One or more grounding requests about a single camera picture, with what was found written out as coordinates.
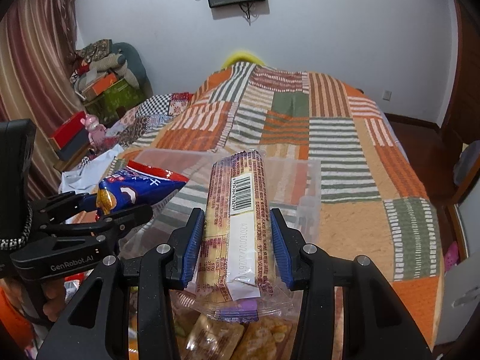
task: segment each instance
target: pink object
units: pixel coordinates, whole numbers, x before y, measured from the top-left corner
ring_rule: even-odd
[[[88,140],[90,141],[90,144],[94,149],[97,149],[104,141],[107,129],[103,124],[100,124],[95,115],[87,114],[85,119],[81,119],[80,122],[88,131]]]
[[[447,253],[443,258],[445,260],[445,272],[449,271],[457,265],[459,259],[457,241],[453,242],[452,245],[450,245]]]

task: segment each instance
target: green box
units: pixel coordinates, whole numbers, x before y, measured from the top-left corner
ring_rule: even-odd
[[[100,123],[112,125],[119,120],[117,109],[124,107],[126,111],[145,101],[140,89],[135,89],[125,79],[117,81],[101,95],[85,104],[88,113],[96,115]]]

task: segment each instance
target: wooden floor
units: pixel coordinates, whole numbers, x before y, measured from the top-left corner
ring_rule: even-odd
[[[437,209],[440,238],[445,254],[455,240],[453,227],[443,208],[456,190],[453,183],[453,166],[457,159],[452,158],[435,130],[397,122],[391,122],[391,125],[410,165],[424,184],[430,201]]]

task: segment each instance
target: snack bag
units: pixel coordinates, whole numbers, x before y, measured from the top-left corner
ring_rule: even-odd
[[[198,317],[195,326],[180,347],[183,360],[229,360],[243,335],[240,323],[214,321]]]
[[[126,168],[100,181],[97,216],[108,215],[135,204],[149,204],[155,217],[188,180],[178,173],[130,160]]]
[[[285,349],[289,351],[286,356],[290,359],[291,349],[286,347],[292,326],[292,321],[269,316],[252,322],[248,325],[231,360],[275,360],[282,356]]]
[[[248,322],[286,302],[274,294],[275,260],[263,160],[258,151],[213,166],[193,307]]]

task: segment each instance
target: human hand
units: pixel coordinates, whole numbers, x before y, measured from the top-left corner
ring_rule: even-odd
[[[62,310],[65,308],[66,289],[63,285],[64,280],[52,280],[42,284],[43,293],[47,302],[43,305],[43,312],[47,318],[55,322]],[[15,279],[6,278],[0,280],[0,287],[3,288],[9,302],[16,309],[22,309],[22,284]]]

